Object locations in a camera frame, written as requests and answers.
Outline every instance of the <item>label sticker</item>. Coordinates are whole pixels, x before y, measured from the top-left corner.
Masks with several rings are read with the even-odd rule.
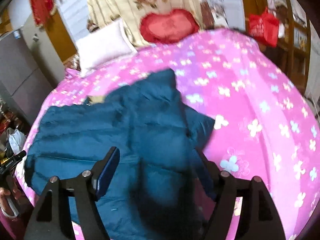
[[[21,35],[20,35],[19,31],[14,31],[14,32],[13,32],[13,35],[14,35],[14,37],[15,37],[16,39],[21,38]]]

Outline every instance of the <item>bolt head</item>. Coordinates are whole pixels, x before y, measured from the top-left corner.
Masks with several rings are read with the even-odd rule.
[[[54,182],[56,182],[58,180],[58,177],[57,176],[52,176],[50,179],[49,179],[49,181],[51,182],[51,183],[54,183]]]
[[[91,171],[89,171],[89,170],[82,172],[82,176],[84,176],[84,177],[88,177],[90,175],[91,175]]]
[[[261,182],[262,181],[262,179],[259,176],[254,176],[253,179],[254,179],[255,182]]]
[[[224,177],[224,178],[227,178],[230,176],[230,173],[227,172],[227,171],[221,171],[221,176]]]

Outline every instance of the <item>beige curtain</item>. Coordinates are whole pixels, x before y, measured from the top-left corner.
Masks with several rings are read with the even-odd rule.
[[[122,17],[126,33],[137,47],[148,45],[139,28],[141,18],[150,12],[164,14],[173,8],[183,8],[191,12],[202,27],[200,0],[88,0],[88,6],[91,20],[100,28]]]

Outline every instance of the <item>pink bedspread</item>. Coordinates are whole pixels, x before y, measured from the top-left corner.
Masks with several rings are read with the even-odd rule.
[[[145,78],[175,70],[184,102],[216,119],[205,155],[234,176],[263,178],[279,211],[287,239],[294,239],[320,197],[320,131],[311,110],[287,77],[251,39],[229,30],[198,33],[173,45],[143,49],[130,59],[104,64],[87,78],[69,71],[44,101],[24,149],[28,151],[39,121],[50,106],[81,104],[87,95],[103,95]],[[32,203],[35,194],[17,177]],[[210,216],[208,200],[198,197]],[[228,240],[233,240],[241,199],[235,204]],[[77,239],[83,239],[76,224]]]

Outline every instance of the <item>red pillow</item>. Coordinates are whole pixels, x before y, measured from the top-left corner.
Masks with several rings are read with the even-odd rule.
[[[184,9],[174,9],[169,14],[147,14],[140,24],[142,37],[152,43],[175,43],[198,30],[192,14]]]

